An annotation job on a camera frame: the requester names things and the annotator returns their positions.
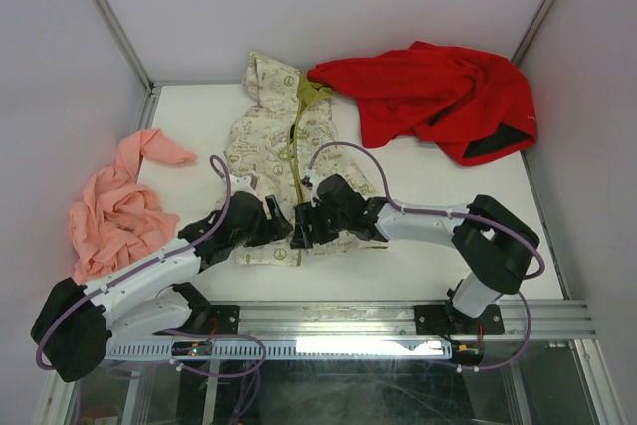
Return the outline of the cream green patterned jacket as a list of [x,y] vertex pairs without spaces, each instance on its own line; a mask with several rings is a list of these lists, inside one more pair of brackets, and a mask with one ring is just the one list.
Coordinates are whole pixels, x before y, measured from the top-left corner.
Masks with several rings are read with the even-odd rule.
[[[334,92],[324,84],[309,81],[300,70],[257,52],[249,53],[242,84],[255,104],[230,128],[224,151],[229,169],[237,177],[251,175],[260,197],[274,195],[294,226],[294,207],[310,200],[301,184],[303,173],[320,146],[339,140],[332,117]],[[313,171],[323,176],[340,174],[364,197],[377,194],[344,147],[324,149],[313,165]],[[236,262],[299,266],[309,256],[388,247],[341,232],[325,245],[293,250],[291,234],[268,245],[239,248],[233,253]]]

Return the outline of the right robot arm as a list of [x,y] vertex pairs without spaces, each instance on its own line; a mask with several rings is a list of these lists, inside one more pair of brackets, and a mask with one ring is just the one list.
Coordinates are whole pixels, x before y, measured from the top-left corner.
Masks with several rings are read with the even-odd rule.
[[389,196],[365,198],[339,174],[307,174],[301,184],[311,199],[295,207],[293,249],[311,249],[346,232],[366,242],[419,241],[455,249],[470,273],[451,292],[445,320],[467,332],[503,295],[528,279],[538,235],[504,205],[478,195],[447,209],[400,205]]

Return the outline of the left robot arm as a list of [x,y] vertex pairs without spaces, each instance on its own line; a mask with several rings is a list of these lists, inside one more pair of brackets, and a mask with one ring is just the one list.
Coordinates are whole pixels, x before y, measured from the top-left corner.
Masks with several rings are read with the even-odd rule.
[[31,329],[38,364],[75,382],[109,352],[145,336],[221,330],[192,279],[226,261],[237,247],[283,240],[292,230],[274,196],[259,199],[239,191],[150,256],[84,284],[59,281]]

